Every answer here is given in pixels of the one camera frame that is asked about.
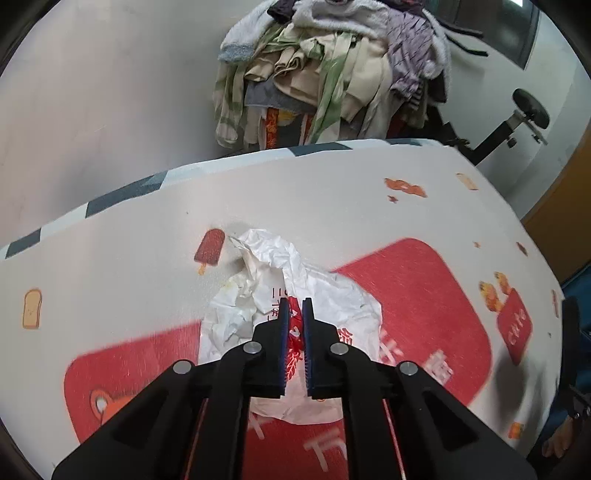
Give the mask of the exercise bike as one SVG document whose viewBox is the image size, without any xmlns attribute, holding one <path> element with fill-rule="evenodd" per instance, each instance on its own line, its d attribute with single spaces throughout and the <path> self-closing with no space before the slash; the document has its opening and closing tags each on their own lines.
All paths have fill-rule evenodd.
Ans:
<svg viewBox="0 0 591 480">
<path fill-rule="evenodd" d="M 438 1 L 429 7 L 451 49 L 447 93 L 430 88 L 430 136 L 481 163 L 515 131 L 528 126 L 537 142 L 550 123 L 540 98 L 526 85 L 539 9 L 529 1 Z"/>
</svg>

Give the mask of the pile of clothes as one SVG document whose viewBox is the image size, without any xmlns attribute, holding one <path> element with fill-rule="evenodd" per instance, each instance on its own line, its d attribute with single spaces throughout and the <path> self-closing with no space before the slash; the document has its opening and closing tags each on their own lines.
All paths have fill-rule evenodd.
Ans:
<svg viewBox="0 0 591 480">
<path fill-rule="evenodd" d="M 270 149 L 416 135 L 448 100 L 449 41 L 422 1 L 264 1 L 219 47 L 215 139 Z"/>
</svg>

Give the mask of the cartoon print bed sheet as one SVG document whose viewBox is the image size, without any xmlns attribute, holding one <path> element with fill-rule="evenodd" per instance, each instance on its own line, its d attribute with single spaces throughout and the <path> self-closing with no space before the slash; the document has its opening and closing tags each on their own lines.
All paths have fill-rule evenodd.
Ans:
<svg viewBox="0 0 591 480">
<path fill-rule="evenodd" d="M 284 297 L 533 447 L 558 383 L 559 282 L 459 153 L 381 141 L 169 170 L 5 246 L 2 423 L 50 477 L 174 361 L 217 359 Z"/>
</svg>

